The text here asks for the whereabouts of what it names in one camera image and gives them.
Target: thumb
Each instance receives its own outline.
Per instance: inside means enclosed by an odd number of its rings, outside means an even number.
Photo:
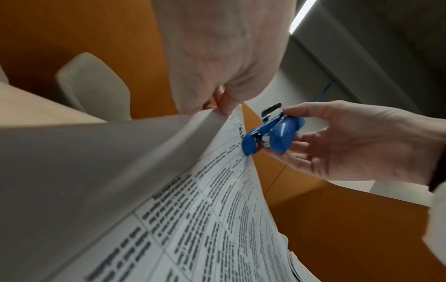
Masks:
[[[343,108],[347,102],[334,101],[334,102],[306,102],[292,107],[283,109],[283,113],[291,117],[299,118],[321,118],[324,120],[330,120],[331,116],[341,108]]]

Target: orange wall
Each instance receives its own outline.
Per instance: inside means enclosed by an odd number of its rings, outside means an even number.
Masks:
[[[13,86],[48,97],[56,71],[82,52],[127,84],[133,118],[176,113],[150,0],[0,2],[0,65]]]

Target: skin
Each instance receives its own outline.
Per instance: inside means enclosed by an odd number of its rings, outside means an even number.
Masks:
[[[446,120],[399,109],[335,101],[303,103],[284,113],[321,118],[328,121],[328,127],[296,135],[285,154],[265,151],[322,179],[428,185],[446,146]]]
[[[217,105],[230,114],[279,68],[295,0],[153,0],[172,98],[180,113]],[[216,91],[224,85],[226,91]]]

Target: ceiling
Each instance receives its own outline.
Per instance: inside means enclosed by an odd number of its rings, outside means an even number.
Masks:
[[[446,1],[362,0],[446,86]]]

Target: hand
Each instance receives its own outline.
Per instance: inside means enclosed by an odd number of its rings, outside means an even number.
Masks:
[[[200,110],[214,91],[230,114],[270,83],[289,39],[295,0],[153,0],[172,97],[181,113]]]
[[[328,121],[297,134],[290,150],[269,155],[327,180],[399,180],[427,185],[446,145],[446,121],[407,111],[335,101],[303,103],[283,112]]]

